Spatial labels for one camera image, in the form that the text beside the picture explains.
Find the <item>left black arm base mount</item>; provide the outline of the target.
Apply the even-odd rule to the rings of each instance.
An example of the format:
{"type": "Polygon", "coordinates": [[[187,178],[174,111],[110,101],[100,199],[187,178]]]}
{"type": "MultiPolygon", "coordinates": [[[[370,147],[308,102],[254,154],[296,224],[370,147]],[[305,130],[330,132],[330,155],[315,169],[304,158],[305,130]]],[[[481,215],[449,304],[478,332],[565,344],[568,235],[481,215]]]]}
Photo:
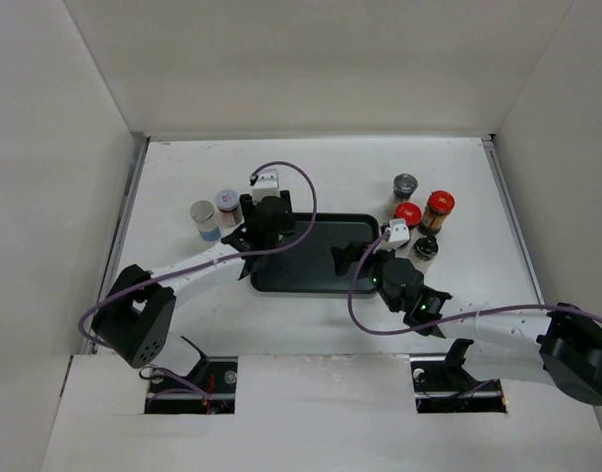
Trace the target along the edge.
{"type": "Polygon", "coordinates": [[[238,384],[236,357],[210,357],[185,336],[168,338],[161,354],[139,370],[148,383],[148,415],[231,415],[238,384]]]}

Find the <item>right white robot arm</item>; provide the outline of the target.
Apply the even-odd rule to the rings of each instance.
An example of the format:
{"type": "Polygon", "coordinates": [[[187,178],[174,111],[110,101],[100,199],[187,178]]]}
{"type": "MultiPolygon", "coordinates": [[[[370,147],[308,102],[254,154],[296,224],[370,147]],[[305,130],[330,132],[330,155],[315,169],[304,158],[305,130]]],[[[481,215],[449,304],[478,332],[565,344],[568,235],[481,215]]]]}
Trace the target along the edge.
{"type": "Polygon", "coordinates": [[[474,381],[515,380],[546,384],[592,406],[602,406],[602,317],[567,304],[520,304],[495,308],[458,306],[435,290],[413,262],[384,241],[354,241],[331,248],[334,272],[367,278],[387,309],[402,316],[401,328],[353,323],[376,336],[416,333],[447,339],[445,382],[457,389],[474,381]]]}

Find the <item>blue label sago bottle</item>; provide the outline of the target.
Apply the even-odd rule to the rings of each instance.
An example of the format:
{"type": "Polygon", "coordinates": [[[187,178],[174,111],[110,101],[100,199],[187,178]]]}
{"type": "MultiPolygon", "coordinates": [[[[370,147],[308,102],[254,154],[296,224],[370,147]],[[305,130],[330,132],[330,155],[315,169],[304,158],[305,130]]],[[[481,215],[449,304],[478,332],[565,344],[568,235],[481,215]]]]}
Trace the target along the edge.
{"type": "Polygon", "coordinates": [[[190,215],[202,239],[214,243],[221,237],[215,207],[209,201],[196,201],[190,207],[190,215]]]}

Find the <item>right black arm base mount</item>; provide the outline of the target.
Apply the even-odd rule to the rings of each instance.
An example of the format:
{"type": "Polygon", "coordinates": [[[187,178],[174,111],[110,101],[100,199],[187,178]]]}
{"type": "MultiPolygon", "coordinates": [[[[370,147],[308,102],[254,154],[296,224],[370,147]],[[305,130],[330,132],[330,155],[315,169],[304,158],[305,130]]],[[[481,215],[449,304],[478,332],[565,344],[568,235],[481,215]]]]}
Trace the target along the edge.
{"type": "Polygon", "coordinates": [[[507,413],[500,381],[477,381],[463,369],[471,344],[472,341],[459,339],[446,354],[410,357],[419,414],[507,413]]]}

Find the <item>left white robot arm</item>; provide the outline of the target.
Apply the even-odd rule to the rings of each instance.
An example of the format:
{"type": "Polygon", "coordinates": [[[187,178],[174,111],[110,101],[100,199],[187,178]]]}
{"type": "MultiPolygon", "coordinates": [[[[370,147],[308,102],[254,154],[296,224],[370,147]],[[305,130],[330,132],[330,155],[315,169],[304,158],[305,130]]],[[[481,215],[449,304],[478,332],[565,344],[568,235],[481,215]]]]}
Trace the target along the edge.
{"type": "Polygon", "coordinates": [[[90,328],[133,369],[173,373],[180,387],[197,391],[207,380],[205,353],[170,332],[174,312],[218,286],[241,280],[264,266],[283,237],[293,233],[290,193],[277,191],[257,203],[241,198],[244,222],[204,252],[173,265],[123,269],[97,309],[90,328]]]}

